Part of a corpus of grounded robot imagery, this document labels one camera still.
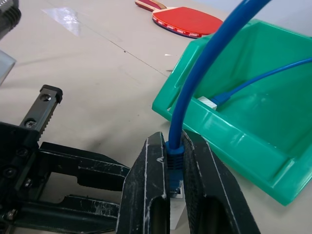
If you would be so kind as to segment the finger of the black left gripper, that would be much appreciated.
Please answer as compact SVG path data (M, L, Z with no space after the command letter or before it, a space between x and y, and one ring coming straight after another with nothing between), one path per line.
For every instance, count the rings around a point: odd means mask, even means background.
M101 199L67 195L60 203L24 202L14 225L50 232L111 232L119 205Z
M49 161L52 172L74 176L81 186L122 191L130 168L102 154L42 143L39 154Z

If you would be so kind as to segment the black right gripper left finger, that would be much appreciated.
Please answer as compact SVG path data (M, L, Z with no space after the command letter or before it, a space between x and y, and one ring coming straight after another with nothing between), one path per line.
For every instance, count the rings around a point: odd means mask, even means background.
M161 132L145 140L125 178L116 234L170 234L169 176Z

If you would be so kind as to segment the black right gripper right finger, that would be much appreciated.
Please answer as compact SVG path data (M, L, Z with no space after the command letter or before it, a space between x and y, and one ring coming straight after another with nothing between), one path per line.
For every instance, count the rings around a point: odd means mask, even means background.
M233 174L199 134L183 131L190 234L261 234Z

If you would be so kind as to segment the green plastic bin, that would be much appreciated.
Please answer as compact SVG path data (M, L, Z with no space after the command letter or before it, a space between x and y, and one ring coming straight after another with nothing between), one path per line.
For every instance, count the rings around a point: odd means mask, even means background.
M312 37L254 19L204 75L184 119L185 129L283 205L312 180L312 62L259 80L216 109L199 99L308 58Z

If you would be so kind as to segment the white coupler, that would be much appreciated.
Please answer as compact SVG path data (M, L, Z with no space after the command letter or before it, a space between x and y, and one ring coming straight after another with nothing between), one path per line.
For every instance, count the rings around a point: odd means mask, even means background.
M209 100L208 98L204 97L204 96L199 97L198 100L200 102L202 102L203 104L205 104L206 106L208 106L208 107L210 107L210 108L212 108L214 110L217 109L217 105L214 102L212 102L211 100Z

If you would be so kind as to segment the red table tennis paddle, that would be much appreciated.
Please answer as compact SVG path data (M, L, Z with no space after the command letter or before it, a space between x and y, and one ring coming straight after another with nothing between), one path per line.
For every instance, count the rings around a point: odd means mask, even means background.
M161 28L188 38L215 33L223 21L189 7L166 7L156 0L135 0L135 4L152 12L153 22Z

